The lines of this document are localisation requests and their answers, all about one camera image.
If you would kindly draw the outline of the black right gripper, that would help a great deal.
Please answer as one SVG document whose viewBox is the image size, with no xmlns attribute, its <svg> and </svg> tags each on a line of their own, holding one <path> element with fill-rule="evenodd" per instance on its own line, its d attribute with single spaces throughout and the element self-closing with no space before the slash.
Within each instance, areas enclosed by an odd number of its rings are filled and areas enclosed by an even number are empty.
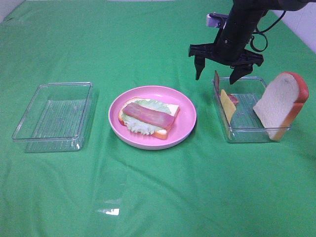
<svg viewBox="0 0 316 237">
<path fill-rule="evenodd" d="M 230 75 L 230 84 L 251 74 L 253 64 L 261 66 L 264 58 L 261 54 L 245 49 L 255 26 L 238 26 L 227 24 L 220 29 L 213 43 L 191 44 L 189 56 L 195 56 L 196 80 L 205 67 L 205 58 L 217 63 L 234 66 Z"/>
</svg>

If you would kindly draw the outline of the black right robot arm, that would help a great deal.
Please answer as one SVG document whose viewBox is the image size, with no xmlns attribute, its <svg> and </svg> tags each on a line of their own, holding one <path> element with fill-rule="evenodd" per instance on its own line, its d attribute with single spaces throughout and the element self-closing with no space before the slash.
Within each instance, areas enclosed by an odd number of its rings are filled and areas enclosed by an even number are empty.
<svg viewBox="0 0 316 237">
<path fill-rule="evenodd" d="M 210 13 L 208 25 L 219 29 L 214 42 L 189 47 L 189 56 L 195 58 L 196 79 L 200 78 L 206 59 L 230 66 L 231 84 L 252 73 L 253 65 L 261 66 L 264 58 L 245 47 L 260 19 L 269 10 L 297 11 L 307 4 L 307 0 L 235 0 L 228 15 Z"/>
</svg>

